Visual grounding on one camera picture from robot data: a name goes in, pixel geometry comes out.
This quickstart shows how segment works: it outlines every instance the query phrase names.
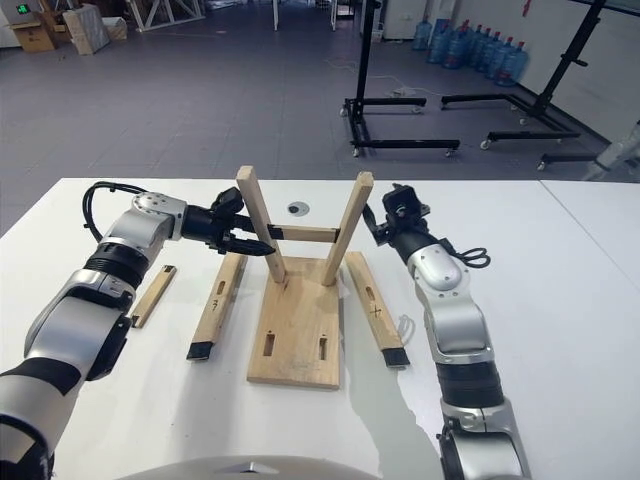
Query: black tip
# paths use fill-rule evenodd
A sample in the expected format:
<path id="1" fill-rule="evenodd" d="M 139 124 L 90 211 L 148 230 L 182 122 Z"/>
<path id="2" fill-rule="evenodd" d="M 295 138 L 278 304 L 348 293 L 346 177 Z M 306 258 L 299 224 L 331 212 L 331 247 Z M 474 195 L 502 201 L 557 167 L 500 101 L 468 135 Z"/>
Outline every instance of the black tip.
<path id="1" fill-rule="evenodd" d="M 385 348 L 382 350 L 382 355 L 384 356 L 387 367 L 404 367 L 405 365 L 411 365 L 404 347 Z"/>
<path id="2" fill-rule="evenodd" d="M 214 345 L 213 342 L 192 343 L 187 353 L 187 360 L 207 360 Z"/>

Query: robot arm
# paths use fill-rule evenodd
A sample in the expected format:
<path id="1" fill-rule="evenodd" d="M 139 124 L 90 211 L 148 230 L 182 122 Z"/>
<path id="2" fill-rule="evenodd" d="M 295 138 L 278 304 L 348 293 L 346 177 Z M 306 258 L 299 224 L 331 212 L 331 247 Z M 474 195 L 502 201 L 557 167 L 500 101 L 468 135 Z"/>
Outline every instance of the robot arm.
<path id="1" fill-rule="evenodd" d="M 92 188 L 101 187 L 124 190 L 105 182 Z M 85 206 L 92 195 L 90 189 Z M 220 253 L 273 253 L 267 244 L 236 239 L 231 233 L 235 227 L 250 225 L 248 218 L 237 215 L 243 206 L 235 188 L 220 194 L 209 209 L 140 190 L 131 209 L 104 237 L 89 219 L 87 226 L 99 240 L 95 253 L 32 324 L 25 360 L 0 374 L 3 479 L 50 477 L 53 451 L 78 392 L 85 381 L 102 378 L 113 369 L 131 326 L 126 314 L 135 290 L 166 240 L 199 240 Z"/>
<path id="2" fill-rule="evenodd" d="M 378 226 L 367 206 L 364 220 L 378 245 L 389 243 L 407 265 L 424 306 L 431 355 L 442 391 L 444 427 L 439 436 L 447 480 L 530 476 L 525 452 L 500 377 L 484 315 L 471 298 L 470 268 L 490 259 L 485 249 L 458 254 L 429 233 L 413 188 L 394 185 Z"/>

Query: wooden stick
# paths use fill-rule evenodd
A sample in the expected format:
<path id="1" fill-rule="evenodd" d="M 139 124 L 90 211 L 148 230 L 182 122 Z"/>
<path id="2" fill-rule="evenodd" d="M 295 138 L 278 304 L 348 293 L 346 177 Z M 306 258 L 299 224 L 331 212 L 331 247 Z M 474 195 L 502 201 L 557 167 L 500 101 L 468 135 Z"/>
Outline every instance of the wooden stick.
<path id="1" fill-rule="evenodd" d="M 256 231 L 256 235 L 258 235 L 260 241 L 268 243 L 276 250 L 275 253 L 267 255 L 266 260 L 273 280 L 276 283 L 282 283 L 285 277 L 284 261 L 278 248 L 278 242 L 273 240 L 269 234 L 268 225 L 271 223 L 271 220 L 269 220 L 267 206 L 264 203 L 260 184 L 258 183 L 258 178 L 256 177 L 253 167 L 240 167 L 236 175 L 236 182 L 238 183 L 240 193 L 242 193 L 244 203 L 247 206 L 247 211 L 249 212 L 249 217 L 251 217 L 251 223 L 253 224 L 253 229 Z"/>
<path id="2" fill-rule="evenodd" d="M 329 257 L 325 262 L 324 273 L 322 274 L 322 284 L 327 287 L 333 285 L 336 281 L 336 273 L 340 268 L 340 262 L 342 257 L 347 251 L 353 232 L 358 225 L 360 215 L 364 210 L 364 206 L 367 203 L 369 194 L 373 189 L 373 175 L 371 172 L 360 172 L 356 183 L 351 191 L 351 197 L 349 197 L 349 203 L 342 216 L 340 222 L 340 234 L 338 240 L 331 246 Z"/>
<path id="3" fill-rule="evenodd" d="M 269 225 L 271 238 L 277 240 L 298 240 L 300 242 L 335 243 L 337 228 L 299 227 L 296 225 Z"/>
<path id="4" fill-rule="evenodd" d="M 362 308 L 367 313 L 369 326 L 387 366 L 409 365 L 402 339 L 396 330 L 364 255 L 360 252 L 348 252 L 345 255 L 345 261 L 353 283 L 356 285 Z"/>
<path id="5" fill-rule="evenodd" d="M 202 311 L 200 323 L 193 334 L 187 360 L 206 360 L 218 343 L 222 325 L 233 300 L 233 292 L 240 284 L 246 255 L 227 253 Z"/>
<path id="6" fill-rule="evenodd" d="M 133 309 L 131 314 L 131 321 L 133 322 L 133 328 L 142 328 L 147 323 L 149 315 L 153 312 L 160 297 L 171 283 L 171 279 L 176 274 L 176 267 L 173 265 L 165 265 L 153 282 L 149 286 L 142 298 L 138 301 L 138 304 Z"/>

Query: mortise hole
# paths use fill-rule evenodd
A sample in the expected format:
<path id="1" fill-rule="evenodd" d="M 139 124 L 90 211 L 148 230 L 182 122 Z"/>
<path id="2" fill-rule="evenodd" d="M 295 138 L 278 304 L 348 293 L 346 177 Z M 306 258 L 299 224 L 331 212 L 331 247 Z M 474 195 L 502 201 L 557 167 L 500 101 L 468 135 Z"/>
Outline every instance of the mortise hole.
<path id="1" fill-rule="evenodd" d="M 276 341 L 276 336 L 273 333 L 267 333 L 267 339 L 264 342 L 264 352 L 262 355 L 265 357 L 270 357 L 273 353 L 273 344 Z"/>
<path id="2" fill-rule="evenodd" d="M 320 360 L 326 360 L 326 359 L 327 359 L 327 339 L 321 338 L 320 339 Z"/>

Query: white table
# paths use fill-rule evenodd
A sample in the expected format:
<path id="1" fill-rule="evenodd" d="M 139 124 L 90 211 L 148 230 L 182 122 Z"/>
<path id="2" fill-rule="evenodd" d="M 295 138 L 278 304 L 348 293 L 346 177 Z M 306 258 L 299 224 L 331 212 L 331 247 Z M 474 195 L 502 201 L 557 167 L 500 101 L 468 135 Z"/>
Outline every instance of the white table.
<path id="1" fill-rule="evenodd" d="M 231 180 L 129 179 L 208 205 Z M 2 239 L 0 368 L 21 360 L 32 319 L 95 243 L 80 200 L 91 179 L 64 179 Z M 335 226 L 351 182 L 265 181 L 274 223 Z M 640 398 L 635 373 L 640 294 L 538 182 L 412 182 L 431 205 L 434 234 L 460 250 L 486 246 L 490 268 L 473 272 L 503 387 L 511 398 L 534 478 L 629 479 L 637 473 Z M 370 204 L 390 182 L 377 182 Z M 305 217 L 286 205 L 310 204 Z M 96 195 L 104 231 L 128 208 L 127 194 Z M 39 243 L 40 249 L 27 245 Z M 163 264 L 178 273 L 141 331 L 131 331 L 115 371 L 88 384 L 56 452 L 58 480 L 113 479 L 185 459 L 232 454 L 326 458 L 390 479 L 441 478 L 433 444 L 442 426 L 439 387 L 422 308 L 397 254 L 377 248 L 360 222 L 351 248 L 365 253 L 394 317 L 416 329 L 412 365 L 384 366 L 348 271 L 344 370 L 339 391 L 245 380 L 267 275 L 250 259 L 221 342 L 208 362 L 185 360 L 221 257 L 194 242 L 169 242 L 141 286 Z M 326 245 L 281 242 L 285 255 L 326 255 Z"/>
<path id="2" fill-rule="evenodd" d="M 640 291 L 640 184 L 542 183 Z"/>

